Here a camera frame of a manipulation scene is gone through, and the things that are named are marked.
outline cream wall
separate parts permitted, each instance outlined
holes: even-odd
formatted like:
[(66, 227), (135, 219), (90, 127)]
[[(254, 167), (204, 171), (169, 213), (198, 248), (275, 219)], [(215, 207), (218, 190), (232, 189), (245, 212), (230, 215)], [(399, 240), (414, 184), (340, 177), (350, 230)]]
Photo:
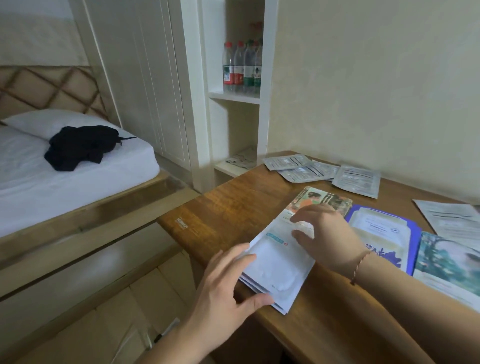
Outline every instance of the cream wall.
[(268, 152), (480, 201), (480, 1), (280, 0)]
[(0, 0), (0, 65), (88, 66), (68, 0)]

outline white shelf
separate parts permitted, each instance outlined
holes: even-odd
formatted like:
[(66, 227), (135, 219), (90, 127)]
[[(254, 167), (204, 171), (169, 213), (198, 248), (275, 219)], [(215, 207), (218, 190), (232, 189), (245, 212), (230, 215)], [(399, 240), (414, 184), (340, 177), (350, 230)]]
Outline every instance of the white shelf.
[(233, 178), (238, 177), (249, 171), (249, 170), (246, 170), (245, 168), (234, 166), (233, 164), (227, 163), (225, 161), (215, 164), (213, 168), (216, 170), (219, 170), (220, 172), (228, 174), (230, 177), (233, 177)]
[(237, 102), (246, 102), (248, 104), (260, 105), (260, 96), (259, 95), (243, 95), (243, 94), (234, 94), (234, 93), (223, 93), (223, 92), (209, 92), (208, 96), (210, 98), (219, 98), (221, 100), (230, 100)]

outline sticker on desk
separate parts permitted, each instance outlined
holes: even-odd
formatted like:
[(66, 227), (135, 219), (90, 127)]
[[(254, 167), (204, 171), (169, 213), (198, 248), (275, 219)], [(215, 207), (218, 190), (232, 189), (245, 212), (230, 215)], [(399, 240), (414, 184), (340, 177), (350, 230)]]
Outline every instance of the sticker on desk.
[(186, 228), (188, 228), (188, 225), (185, 224), (181, 218), (178, 218), (178, 219), (176, 219), (175, 221), (177, 222), (177, 224), (180, 225), (180, 227), (181, 227), (182, 229), (185, 230)]

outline diamond pattern headboard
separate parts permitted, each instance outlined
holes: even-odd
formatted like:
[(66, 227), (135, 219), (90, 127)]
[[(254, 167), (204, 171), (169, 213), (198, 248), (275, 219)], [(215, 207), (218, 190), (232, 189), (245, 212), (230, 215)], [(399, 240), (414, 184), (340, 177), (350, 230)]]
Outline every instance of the diamond pattern headboard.
[(90, 67), (1, 66), (0, 120), (40, 109), (71, 110), (108, 120)]

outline white bed sheet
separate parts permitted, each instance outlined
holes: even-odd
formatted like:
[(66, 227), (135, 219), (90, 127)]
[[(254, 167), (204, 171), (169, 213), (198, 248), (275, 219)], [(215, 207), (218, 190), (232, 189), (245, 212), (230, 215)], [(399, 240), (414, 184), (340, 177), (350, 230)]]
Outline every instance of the white bed sheet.
[[(133, 136), (122, 130), (120, 136)], [(0, 237), (135, 187), (160, 171), (142, 139), (117, 144), (100, 164), (57, 172), (44, 159), (47, 141), (0, 126)]]

